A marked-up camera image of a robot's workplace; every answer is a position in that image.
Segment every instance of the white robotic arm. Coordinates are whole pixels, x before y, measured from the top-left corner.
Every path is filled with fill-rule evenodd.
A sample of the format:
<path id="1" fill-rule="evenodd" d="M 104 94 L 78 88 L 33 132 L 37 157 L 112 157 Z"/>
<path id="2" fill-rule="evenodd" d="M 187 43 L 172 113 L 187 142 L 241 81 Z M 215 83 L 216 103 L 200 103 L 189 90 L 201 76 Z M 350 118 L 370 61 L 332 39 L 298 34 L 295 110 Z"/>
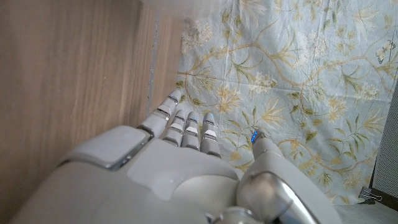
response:
<path id="1" fill-rule="evenodd" d="M 324 194 L 257 130 L 239 181 L 215 121 L 175 115 L 173 91 L 137 129 L 119 126 L 70 152 L 13 223 L 341 223 Z"/>

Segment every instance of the wooden wall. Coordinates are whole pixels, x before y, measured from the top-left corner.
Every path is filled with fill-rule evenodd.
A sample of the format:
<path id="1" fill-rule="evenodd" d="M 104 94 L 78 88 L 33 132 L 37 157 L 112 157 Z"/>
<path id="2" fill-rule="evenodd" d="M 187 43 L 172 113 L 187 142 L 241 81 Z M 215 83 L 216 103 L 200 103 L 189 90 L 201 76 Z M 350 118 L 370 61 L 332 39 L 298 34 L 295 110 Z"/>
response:
<path id="1" fill-rule="evenodd" d="M 0 222 L 67 151 L 173 90 L 180 33 L 137 0 L 0 2 Z"/>

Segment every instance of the leaf pattern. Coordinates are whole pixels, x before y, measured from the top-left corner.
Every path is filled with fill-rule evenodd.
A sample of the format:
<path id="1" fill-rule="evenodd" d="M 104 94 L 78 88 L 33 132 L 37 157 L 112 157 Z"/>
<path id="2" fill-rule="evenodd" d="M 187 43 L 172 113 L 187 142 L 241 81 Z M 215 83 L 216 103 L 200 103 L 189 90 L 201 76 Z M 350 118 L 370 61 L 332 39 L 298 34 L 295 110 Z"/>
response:
<path id="1" fill-rule="evenodd" d="M 239 175 L 262 128 L 333 203 L 351 204 L 369 184 L 397 80 L 398 48 L 386 43 L 398 40 L 398 4 L 325 3 L 238 0 L 187 21 L 178 107 L 215 115 Z"/>

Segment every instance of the robot finger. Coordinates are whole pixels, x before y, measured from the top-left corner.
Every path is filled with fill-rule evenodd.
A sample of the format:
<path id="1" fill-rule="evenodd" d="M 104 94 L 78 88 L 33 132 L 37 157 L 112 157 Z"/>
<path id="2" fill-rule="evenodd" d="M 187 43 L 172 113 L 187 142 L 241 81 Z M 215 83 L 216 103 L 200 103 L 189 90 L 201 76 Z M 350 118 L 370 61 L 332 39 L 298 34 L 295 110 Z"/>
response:
<path id="1" fill-rule="evenodd" d="M 180 99 L 180 90 L 174 90 L 166 97 L 165 101 L 138 126 L 138 128 L 147 131 L 152 137 L 158 138 L 163 133 Z"/>
<path id="2" fill-rule="evenodd" d="M 188 114 L 187 123 L 182 136 L 181 147 L 190 147 L 199 151 L 198 113 L 194 111 Z"/>
<path id="3" fill-rule="evenodd" d="M 200 151 L 205 154 L 221 158 L 220 147 L 217 143 L 216 127 L 213 114 L 205 114 L 205 117 L 203 118 L 203 128 L 200 136 Z"/>
<path id="4" fill-rule="evenodd" d="M 164 141 L 179 147 L 182 139 L 182 134 L 185 126 L 185 118 L 187 115 L 184 110 L 177 111 L 174 120 L 163 138 Z"/>

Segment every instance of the wooden panel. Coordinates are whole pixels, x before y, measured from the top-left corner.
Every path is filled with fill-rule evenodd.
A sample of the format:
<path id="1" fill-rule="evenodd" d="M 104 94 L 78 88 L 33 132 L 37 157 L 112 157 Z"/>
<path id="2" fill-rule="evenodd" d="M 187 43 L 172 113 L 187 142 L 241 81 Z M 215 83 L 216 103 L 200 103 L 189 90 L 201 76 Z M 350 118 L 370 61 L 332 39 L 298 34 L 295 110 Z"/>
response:
<path id="1" fill-rule="evenodd" d="M 143 5 L 139 19 L 136 44 L 133 52 L 132 76 L 130 83 L 125 83 L 128 93 L 126 119 L 124 124 L 136 127 L 146 117 L 149 91 L 150 68 L 152 64 L 152 49 L 155 36 L 155 12 Z M 152 95 L 152 98 L 163 98 L 161 95 Z"/>
<path id="2" fill-rule="evenodd" d="M 138 0 L 0 2 L 0 223 L 78 143 L 145 118 L 154 27 Z M 156 103 L 180 49 L 180 22 L 160 28 Z"/>
<path id="3" fill-rule="evenodd" d="M 151 111 L 156 109 L 175 89 L 177 66 L 180 58 L 182 22 L 163 17 L 159 22 L 158 44 L 154 84 L 152 89 Z"/>

